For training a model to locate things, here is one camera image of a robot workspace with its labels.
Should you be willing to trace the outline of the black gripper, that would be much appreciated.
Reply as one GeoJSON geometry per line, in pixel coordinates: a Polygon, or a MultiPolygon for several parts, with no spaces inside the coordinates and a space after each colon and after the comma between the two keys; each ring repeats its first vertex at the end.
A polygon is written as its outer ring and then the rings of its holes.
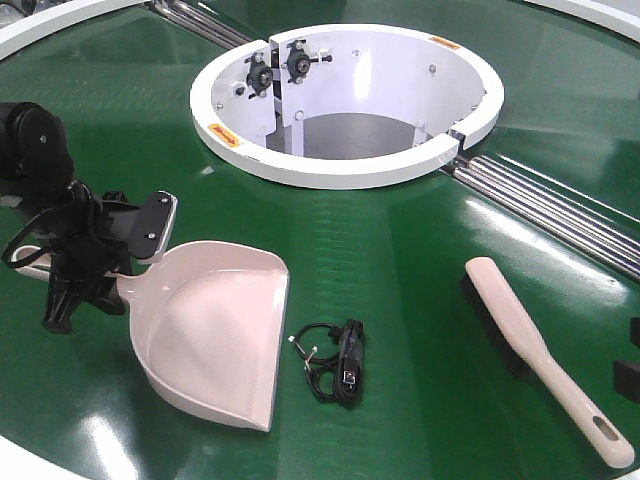
{"type": "Polygon", "coordinates": [[[112,192],[103,202],[81,181],[70,202],[57,212],[50,240],[47,305],[42,324],[54,334],[72,332],[72,315],[88,303],[110,315],[123,315],[125,303],[116,273],[129,273],[129,255],[140,264],[162,258],[173,230],[178,199],[152,192],[141,205],[112,192]]]}

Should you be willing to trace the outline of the black gripper finger pad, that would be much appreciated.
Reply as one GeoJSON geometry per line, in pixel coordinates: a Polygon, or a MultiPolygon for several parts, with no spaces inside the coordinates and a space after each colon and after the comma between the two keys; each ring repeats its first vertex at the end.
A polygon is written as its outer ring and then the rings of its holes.
{"type": "Polygon", "coordinates": [[[614,389],[626,398],[639,397],[639,363],[615,360],[613,362],[614,389]]]}

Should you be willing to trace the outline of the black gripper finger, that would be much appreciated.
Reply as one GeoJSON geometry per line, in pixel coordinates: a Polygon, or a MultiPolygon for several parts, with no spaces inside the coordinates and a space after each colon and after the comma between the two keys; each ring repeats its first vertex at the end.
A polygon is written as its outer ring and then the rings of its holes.
{"type": "Polygon", "coordinates": [[[640,346],[640,318],[632,317],[629,322],[629,339],[635,346],[640,346]]]}

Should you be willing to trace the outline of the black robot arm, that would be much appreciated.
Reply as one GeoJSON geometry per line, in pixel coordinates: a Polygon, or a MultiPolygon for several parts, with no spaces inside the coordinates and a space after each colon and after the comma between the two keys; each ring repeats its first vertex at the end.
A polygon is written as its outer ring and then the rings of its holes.
{"type": "Polygon", "coordinates": [[[121,191],[93,192],[74,174],[62,120],[33,102],[4,102],[1,203],[24,222],[2,262],[44,273],[42,324],[51,333],[68,334],[82,303],[124,314],[116,277],[131,275],[132,260],[162,257],[178,201],[166,191],[151,193],[141,205],[121,191]]]}

